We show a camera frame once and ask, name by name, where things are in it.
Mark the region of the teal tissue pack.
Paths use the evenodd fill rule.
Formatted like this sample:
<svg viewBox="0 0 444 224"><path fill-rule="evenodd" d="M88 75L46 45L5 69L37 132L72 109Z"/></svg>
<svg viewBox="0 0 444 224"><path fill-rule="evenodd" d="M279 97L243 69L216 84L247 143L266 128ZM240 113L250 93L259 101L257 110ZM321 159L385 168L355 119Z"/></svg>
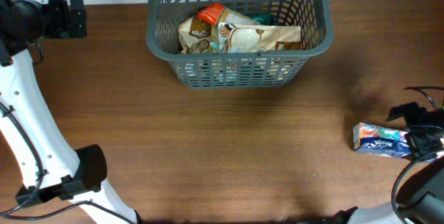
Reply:
<svg viewBox="0 0 444 224"><path fill-rule="evenodd" d="M212 47L212 49L213 49L213 53L220 53L221 52L221 47L219 46L219 44L218 43L216 43L216 42L210 42L210 46Z"/></svg>

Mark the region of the orange biscuit packet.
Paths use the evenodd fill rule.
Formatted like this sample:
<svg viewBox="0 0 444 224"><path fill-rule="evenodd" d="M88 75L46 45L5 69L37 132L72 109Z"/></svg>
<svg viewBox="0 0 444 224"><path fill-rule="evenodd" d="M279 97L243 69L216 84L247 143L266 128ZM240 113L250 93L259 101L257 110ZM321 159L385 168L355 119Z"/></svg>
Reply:
<svg viewBox="0 0 444 224"><path fill-rule="evenodd" d="M219 23L242 24L242 25L259 25L255 20L233 11L219 3L213 3L201 10L197 14L197 18L205 21L212 26L218 26Z"/></svg>

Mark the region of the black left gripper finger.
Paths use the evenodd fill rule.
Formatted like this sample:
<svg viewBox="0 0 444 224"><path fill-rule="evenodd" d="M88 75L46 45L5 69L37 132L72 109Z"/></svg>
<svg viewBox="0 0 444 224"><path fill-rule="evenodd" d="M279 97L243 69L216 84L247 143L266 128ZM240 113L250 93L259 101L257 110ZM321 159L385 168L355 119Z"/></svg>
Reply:
<svg viewBox="0 0 444 224"><path fill-rule="evenodd" d="M78 17L82 19L86 19L86 9L84 0L70 0L70 6L71 6L71 17Z"/></svg>
<svg viewBox="0 0 444 224"><path fill-rule="evenodd" d="M87 27L86 20L84 18L72 18L69 27L70 38L86 38Z"/></svg>

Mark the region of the green coffee bean bag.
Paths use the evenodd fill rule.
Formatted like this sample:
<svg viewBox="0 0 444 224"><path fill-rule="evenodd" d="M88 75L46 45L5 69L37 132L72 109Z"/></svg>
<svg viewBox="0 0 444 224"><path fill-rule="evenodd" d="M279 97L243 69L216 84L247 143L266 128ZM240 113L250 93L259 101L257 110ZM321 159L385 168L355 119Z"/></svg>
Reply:
<svg viewBox="0 0 444 224"><path fill-rule="evenodd" d="M275 22L275 18L271 14L248 14L247 17L265 26L272 26Z"/></svg>

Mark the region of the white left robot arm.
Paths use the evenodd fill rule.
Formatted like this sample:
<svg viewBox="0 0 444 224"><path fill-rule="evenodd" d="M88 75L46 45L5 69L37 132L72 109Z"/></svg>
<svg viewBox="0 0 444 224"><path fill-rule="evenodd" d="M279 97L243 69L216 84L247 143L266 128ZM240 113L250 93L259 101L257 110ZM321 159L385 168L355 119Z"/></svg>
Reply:
<svg viewBox="0 0 444 224"><path fill-rule="evenodd" d="M1 0L1 134L23 177L17 204L2 211L4 218L59 198L97 223L141 222L110 185L101 147L67 143L35 77L29 47L41 38L84 38L86 20L83 0Z"/></svg>

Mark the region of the blue snack packet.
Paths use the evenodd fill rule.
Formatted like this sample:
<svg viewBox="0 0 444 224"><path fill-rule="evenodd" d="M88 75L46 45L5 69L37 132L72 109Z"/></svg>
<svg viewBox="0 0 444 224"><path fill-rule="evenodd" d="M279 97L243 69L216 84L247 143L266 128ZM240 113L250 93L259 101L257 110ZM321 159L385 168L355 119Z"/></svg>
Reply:
<svg viewBox="0 0 444 224"><path fill-rule="evenodd" d="M407 132L368 123L353 128L353 150L358 153L403 158L411 151L405 139Z"/></svg>

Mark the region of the beige cookie packet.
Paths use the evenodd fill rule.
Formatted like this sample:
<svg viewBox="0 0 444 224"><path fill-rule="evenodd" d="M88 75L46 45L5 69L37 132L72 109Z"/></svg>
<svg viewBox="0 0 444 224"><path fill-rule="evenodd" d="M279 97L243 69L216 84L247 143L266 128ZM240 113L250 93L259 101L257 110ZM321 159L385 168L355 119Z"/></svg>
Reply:
<svg viewBox="0 0 444 224"><path fill-rule="evenodd" d="M265 26L219 23L219 49L223 53L257 53L300 49L300 26Z"/></svg>

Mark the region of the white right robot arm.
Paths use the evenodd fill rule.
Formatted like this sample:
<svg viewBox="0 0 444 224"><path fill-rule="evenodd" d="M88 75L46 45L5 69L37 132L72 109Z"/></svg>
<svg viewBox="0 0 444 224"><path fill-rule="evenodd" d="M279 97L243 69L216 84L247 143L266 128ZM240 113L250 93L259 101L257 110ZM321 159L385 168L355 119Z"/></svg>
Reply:
<svg viewBox="0 0 444 224"><path fill-rule="evenodd" d="M391 190L391 200L373 208L339 211L326 223L442 223L443 109L432 111L416 102L390 109L388 121L403 118L410 163Z"/></svg>

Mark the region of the beige brown snack pouch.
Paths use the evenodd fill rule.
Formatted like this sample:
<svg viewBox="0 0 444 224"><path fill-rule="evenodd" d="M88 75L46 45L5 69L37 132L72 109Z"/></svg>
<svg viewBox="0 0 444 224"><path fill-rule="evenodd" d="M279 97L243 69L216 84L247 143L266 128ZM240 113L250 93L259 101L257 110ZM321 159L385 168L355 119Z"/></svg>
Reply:
<svg viewBox="0 0 444 224"><path fill-rule="evenodd" d="M193 16L179 25L178 39L181 54L213 53L210 42L219 43L219 34L215 26Z"/></svg>

